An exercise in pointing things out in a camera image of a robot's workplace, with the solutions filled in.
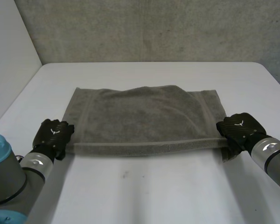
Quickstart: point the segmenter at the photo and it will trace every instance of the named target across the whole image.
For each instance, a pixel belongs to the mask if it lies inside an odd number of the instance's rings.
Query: white table
[[[227,115],[248,112],[280,140],[280,85],[257,63],[53,63],[43,66],[0,120],[25,155],[40,123],[61,119],[76,87],[127,90],[174,84],[217,90]],[[142,158],[67,156],[31,212],[33,224],[280,224],[280,188],[248,153]]]

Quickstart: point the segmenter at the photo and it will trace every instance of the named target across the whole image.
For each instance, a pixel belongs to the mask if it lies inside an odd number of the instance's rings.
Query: towel
[[[127,91],[76,88],[63,120],[75,125],[68,153],[145,156],[222,149],[216,123],[226,116],[215,90],[178,86]]]

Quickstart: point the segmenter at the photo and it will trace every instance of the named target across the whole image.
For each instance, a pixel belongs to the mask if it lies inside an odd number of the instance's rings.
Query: gray wall
[[[15,3],[0,0],[0,118],[41,66]]]
[[[280,83],[280,0],[16,0],[43,64],[258,62]]]

